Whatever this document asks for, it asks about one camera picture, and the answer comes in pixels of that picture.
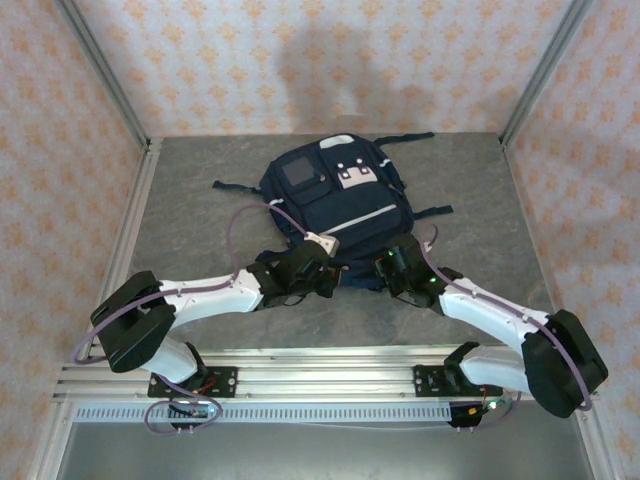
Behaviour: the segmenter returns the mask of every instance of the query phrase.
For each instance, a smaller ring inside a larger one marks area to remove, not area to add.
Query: cable
[[[245,210],[249,210],[249,209],[253,209],[253,208],[267,208],[269,210],[273,210],[274,212],[279,213],[280,215],[282,215],[285,219],[287,219],[291,225],[293,225],[296,230],[298,230],[300,233],[302,233],[302,235],[306,235],[307,231],[302,228],[302,226],[300,226],[300,224],[298,222],[296,222],[293,218],[291,218],[291,216],[289,216],[286,212],[284,212],[283,210],[281,210],[280,208],[274,206],[274,205],[268,205],[266,203],[250,203],[248,205],[245,205],[244,207],[240,208],[239,210],[237,210],[233,216],[231,217],[231,220],[229,220],[229,224],[227,225],[227,230],[225,232],[225,243],[226,243],[226,247],[227,247],[227,251],[229,252],[229,255],[231,256],[231,259],[233,261],[233,273],[231,274],[231,277],[229,277],[228,280],[226,280],[223,283],[219,283],[216,285],[207,285],[207,286],[202,286],[202,287],[188,287],[188,288],[182,288],[182,289],[178,289],[178,288],[174,288],[171,290],[165,290],[162,292],[155,292],[152,293],[150,295],[146,295],[142,298],[139,298],[127,305],[125,305],[122,308],[119,308],[118,310],[116,310],[115,312],[113,312],[111,315],[107,316],[107,318],[105,318],[102,322],[100,322],[100,324],[96,327],[94,327],[89,333],[87,333],[84,337],[82,337],[82,340],[80,340],[80,342],[78,342],[78,344],[73,348],[72,352],[71,352],[71,361],[73,363],[75,363],[76,365],[91,365],[94,363],[98,363],[98,362],[102,362],[104,360],[107,360],[106,356],[100,356],[100,357],[92,357],[92,358],[86,358],[86,359],[80,359],[78,358],[78,354],[80,353],[80,350],[82,350],[82,348],[93,341],[93,338],[100,332],[102,332],[105,328],[107,328],[109,325],[111,325],[113,322],[115,322],[117,319],[119,319],[120,317],[122,317],[125,313],[130,312],[131,310],[138,308],[146,303],[149,303],[153,300],[157,300],[159,298],[162,297],[168,297],[171,295],[178,295],[181,293],[206,293],[206,292],[215,292],[217,290],[221,290],[223,288],[226,288],[230,285],[233,284],[233,282],[236,280],[236,278],[238,278],[238,275],[240,274],[240,261],[238,259],[238,256],[236,255],[234,249],[233,249],[233,242],[231,240],[231,232],[233,230],[233,225],[235,223],[235,221],[237,220],[237,218],[240,216],[240,214],[242,212],[244,212]],[[167,378],[163,377],[162,375],[158,375],[158,377],[160,377],[160,379],[167,384],[167,386],[169,386],[171,389],[173,389],[176,392],[182,393],[183,395],[189,396],[189,397],[193,397],[196,399],[200,399],[203,401],[206,401],[208,404],[211,404],[213,406],[216,407],[216,413],[215,415],[210,418],[209,420],[207,420],[206,422],[203,422],[202,424],[196,426],[196,427],[189,427],[189,430],[191,433],[193,433],[195,430],[199,430],[205,427],[208,427],[209,425],[211,425],[214,421],[216,421],[220,415],[222,414],[222,405],[220,405],[220,403],[218,403],[216,400],[214,400],[211,397],[206,397],[204,395],[200,395],[198,393],[193,393],[190,392],[189,390],[185,390],[182,387],[170,382]],[[197,402],[192,402],[192,403],[180,403],[174,400],[161,400],[159,402],[154,403],[153,405],[151,405],[148,409],[147,412],[145,413],[144,416],[144,424],[147,427],[147,429],[154,435],[158,435],[158,436],[169,436],[169,435],[179,435],[181,433],[181,430],[178,429],[173,430],[173,431],[166,431],[166,432],[162,432],[159,430],[155,430],[154,428],[151,427],[150,423],[149,423],[149,416],[151,415],[151,411],[161,405],[173,405],[173,406],[179,406],[179,407],[186,407],[186,406],[191,406],[192,408],[197,408],[198,406],[200,406],[200,403]]]
[[[435,239],[438,237],[438,227],[436,225],[433,225],[433,227],[435,228],[436,233],[435,233],[433,239],[431,240],[431,242],[429,242],[427,244],[427,246],[429,248],[431,248],[431,246],[433,246],[433,242],[435,242]],[[455,283],[454,281],[452,281],[451,279],[446,277],[440,271],[440,269],[434,264],[433,260],[431,260],[431,258],[429,257],[429,254],[427,253],[427,249],[425,248],[425,244],[422,243],[422,242],[419,242],[419,243],[420,243],[420,250],[422,251],[422,256],[424,257],[424,261],[427,262],[427,265],[429,265],[429,268],[431,268],[431,270],[433,270],[433,272],[438,277],[440,277],[440,279],[442,281],[444,281],[446,284],[451,285],[454,288],[457,288],[458,290],[460,290],[463,293],[466,293],[467,295],[470,295],[472,297],[481,298],[482,300],[485,300],[485,301],[497,306],[498,308],[506,310],[507,312],[513,314],[514,316],[516,316],[518,318],[522,318],[522,320],[525,323],[530,322],[533,326],[538,328],[549,339],[549,341],[551,341],[553,346],[556,347],[556,349],[558,350],[558,353],[560,353],[560,355],[564,359],[565,363],[567,364],[567,366],[571,370],[571,373],[575,377],[576,382],[578,383],[578,386],[580,387],[580,392],[582,393],[582,398],[584,400],[584,406],[583,405],[578,405],[578,407],[576,407],[576,408],[578,410],[582,410],[582,411],[591,410],[591,407],[593,406],[593,402],[591,401],[591,396],[589,395],[589,389],[587,388],[587,384],[585,383],[584,378],[582,378],[582,375],[580,374],[580,370],[578,370],[578,367],[576,366],[575,362],[571,358],[571,355],[569,355],[569,352],[567,352],[566,348],[564,348],[562,343],[560,343],[560,340],[558,340],[556,338],[556,336],[549,331],[548,328],[546,328],[544,325],[542,325],[540,322],[538,322],[534,318],[526,316],[525,314],[523,314],[518,309],[512,307],[511,305],[509,305],[509,304],[507,304],[505,302],[502,302],[502,301],[498,300],[497,298],[491,297],[489,295],[485,295],[485,294],[480,293],[480,292],[474,293],[472,290],[470,290],[470,289],[468,289],[468,288],[466,288],[466,287],[464,287],[464,286],[462,286],[462,285],[460,285],[458,283]]]

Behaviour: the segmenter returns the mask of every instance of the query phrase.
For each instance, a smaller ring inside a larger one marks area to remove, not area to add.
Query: backpack strap
[[[420,210],[413,214],[414,220],[420,220],[421,218],[433,217],[435,215],[446,215],[447,213],[453,213],[453,207],[451,205],[444,205],[442,207],[431,207]]]
[[[434,137],[435,134],[433,132],[427,133],[407,133],[406,135],[395,135],[391,137],[380,137],[373,141],[375,145],[378,147],[381,145],[388,145],[389,143],[404,143],[404,142],[413,142],[414,140],[421,140],[423,138],[431,138]]]
[[[262,192],[255,187],[247,187],[245,185],[240,185],[239,183],[223,183],[219,180],[213,182],[213,186],[211,188],[215,188],[217,190],[239,190],[255,193],[256,195],[262,195]]]

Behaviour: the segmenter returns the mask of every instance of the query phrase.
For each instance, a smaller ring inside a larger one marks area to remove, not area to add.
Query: backpack pocket
[[[284,193],[297,205],[308,205],[333,190],[324,165],[309,150],[280,159],[274,170]]]
[[[384,232],[399,230],[403,211],[387,187],[367,183],[309,205],[305,221],[309,230],[336,237],[340,249],[346,249]]]

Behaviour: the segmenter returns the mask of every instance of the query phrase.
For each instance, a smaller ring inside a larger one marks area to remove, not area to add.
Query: patterned wall
[[[640,478],[640,15],[599,1],[509,152],[556,306],[610,369],[616,447]]]
[[[498,131],[570,0],[80,0],[154,136]]]
[[[0,478],[22,479],[140,157],[51,0],[0,5]]]

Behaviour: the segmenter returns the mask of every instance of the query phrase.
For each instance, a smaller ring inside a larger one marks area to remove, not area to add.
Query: gray floor
[[[138,236],[132,272],[190,280],[230,272],[224,231],[251,194],[212,190],[214,180],[257,185],[269,161],[314,136],[234,136],[165,139]],[[452,204],[435,217],[440,238],[432,251],[448,266],[515,302],[550,309],[511,174],[490,133],[438,134],[384,147],[408,184],[415,210]],[[432,235],[428,220],[414,234]],[[265,211],[247,212],[233,239],[242,262],[264,249],[284,248]],[[310,296],[294,308],[230,314],[193,322],[172,336],[208,348],[367,346],[490,342],[485,334],[387,294],[340,289],[331,300]]]
[[[587,462],[575,418],[527,404],[499,427],[473,434],[220,424],[193,438],[159,438],[142,425],[76,424],[58,478],[588,480]]]

